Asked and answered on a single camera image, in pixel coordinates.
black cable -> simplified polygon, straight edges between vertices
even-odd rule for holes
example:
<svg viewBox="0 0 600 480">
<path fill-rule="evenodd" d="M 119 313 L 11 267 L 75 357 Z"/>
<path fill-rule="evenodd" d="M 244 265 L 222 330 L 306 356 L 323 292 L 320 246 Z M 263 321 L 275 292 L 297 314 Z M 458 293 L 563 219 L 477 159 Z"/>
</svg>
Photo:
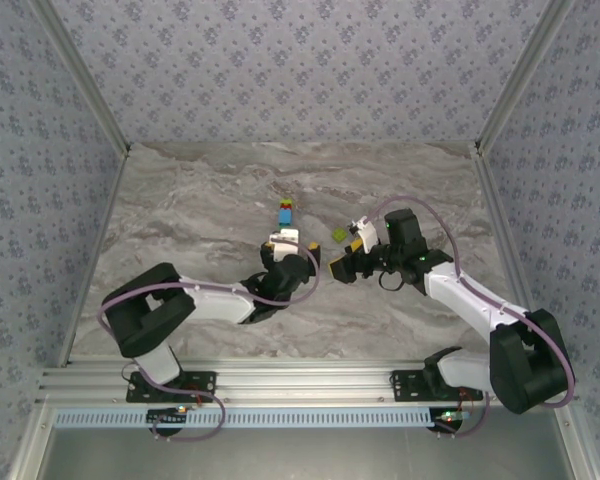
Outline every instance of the black cable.
<svg viewBox="0 0 600 480">
<path fill-rule="evenodd" d="M 246 289 L 249 291 L 249 293 L 255 294 L 258 292 L 258 287 L 260 286 L 260 278 L 264 277 L 266 274 L 267 274 L 267 272 L 254 273 L 249 278 L 247 278 L 246 280 L 243 280 L 240 283 L 244 287 L 246 287 Z"/>
<path fill-rule="evenodd" d="M 397 292 L 398 290 L 400 290 L 402 287 L 404 287 L 404 280 L 402 280 L 400 282 L 400 285 L 398 285 L 396 288 L 386 288 L 383 284 L 382 284 L 382 277 L 384 277 L 384 274 L 387 272 L 382 272 L 380 274 L 380 277 L 378 278 L 378 285 L 380 285 L 380 288 L 382 288 L 383 290 L 386 290 L 387 292 Z"/>
<path fill-rule="evenodd" d="M 127 383 L 131 383 L 131 377 L 127 378 L 124 376 L 124 369 L 127 368 L 129 365 L 133 365 L 133 362 L 129 362 L 127 364 L 125 364 L 122 367 L 122 370 L 120 370 L 120 376 L 122 377 L 123 380 L 125 380 Z"/>
</svg>

black camera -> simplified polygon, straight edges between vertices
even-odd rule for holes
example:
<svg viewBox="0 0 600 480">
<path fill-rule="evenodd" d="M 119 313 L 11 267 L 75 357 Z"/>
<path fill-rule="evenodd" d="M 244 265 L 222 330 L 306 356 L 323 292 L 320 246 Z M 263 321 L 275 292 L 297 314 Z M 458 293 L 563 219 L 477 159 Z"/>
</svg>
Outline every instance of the black camera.
<svg viewBox="0 0 600 480">
<path fill-rule="evenodd" d="M 452 258 L 440 250 L 429 250 L 418 218 L 411 209 L 390 212 L 385 215 L 384 221 L 389 243 L 378 243 L 365 253 L 362 240 L 356 239 L 345 248 L 342 257 L 329 264 L 331 275 L 340 282 L 353 283 L 358 273 L 362 278 L 368 278 L 374 272 L 381 272 L 378 283 L 383 289 L 397 291 L 406 284 L 415 286 L 424 294 L 424 274 L 435 265 L 452 261 Z M 400 274 L 401 282 L 397 288 L 385 288 L 382 278 L 387 273 Z"/>
</svg>

wall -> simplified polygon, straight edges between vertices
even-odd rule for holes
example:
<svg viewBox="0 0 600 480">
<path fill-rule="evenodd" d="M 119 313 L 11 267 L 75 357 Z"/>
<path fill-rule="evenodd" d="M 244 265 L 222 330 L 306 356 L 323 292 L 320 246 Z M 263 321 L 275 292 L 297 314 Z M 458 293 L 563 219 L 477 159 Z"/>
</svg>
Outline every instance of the wall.
<svg viewBox="0 0 600 480">
<path fill-rule="evenodd" d="M 600 0 L 576 3 L 489 158 L 600 442 Z"/>
<path fill-rule="evenodd" d="M 24 0 L 0 0 L 0 479 L 60 346 L 117 155 Z"/>
<path fill-rule="evenodd" d="M 477 138 L 544 0 L 54 0 L 130 141 Z"/>
</svg>

marble table surface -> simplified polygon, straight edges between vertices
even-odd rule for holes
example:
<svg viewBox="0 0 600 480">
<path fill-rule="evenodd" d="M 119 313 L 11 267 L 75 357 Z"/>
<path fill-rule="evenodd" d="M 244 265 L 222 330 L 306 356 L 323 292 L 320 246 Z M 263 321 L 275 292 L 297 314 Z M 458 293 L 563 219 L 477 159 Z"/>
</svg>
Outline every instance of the marble table surface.
<svg viewBox="0 0 600 480">
<path fill-rule="evenodd" d="M 423 359 L 451 345 L 486 344 L 450 310 L 377 277 L 343 285 L 326 263 L 339 256 L 331 232 L 384 198 L 430 202 L 458 239 L 463 268 L 499 295 L 507 287 L 465 144 L 136 144 L 124 169 L 72 354 L 117 354 L 95 312 L 102 299 L 159 262 L 183 275 L 233 283 L 262 271 L 259 246 L 277 227 L 281 198 L 294 201 L 301 241 L 322 245 L 322 281 L 306 302 L 242 326 L 185 321 L 170 337 L 181 357 Z M 451 253 L 435 220 L 417 205 L 430 248 Z M 376 222 L 386 238 L 382 222 Z"/>
</svg>

blue lego brick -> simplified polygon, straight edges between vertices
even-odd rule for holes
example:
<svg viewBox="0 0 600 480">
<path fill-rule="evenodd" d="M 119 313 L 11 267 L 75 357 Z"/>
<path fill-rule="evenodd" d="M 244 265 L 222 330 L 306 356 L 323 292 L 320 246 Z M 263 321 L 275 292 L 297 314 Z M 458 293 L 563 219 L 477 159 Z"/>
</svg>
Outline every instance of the blue lego brick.
<svg viewBox="0 0 600 480">
<path fill-rule="evenodd" d="M 281 227 L 290 227 L 291 226 L 291 210 L 286 208 L 281 208 L 280 213 L 278 213 L 278 224 Z"/>
</svg>

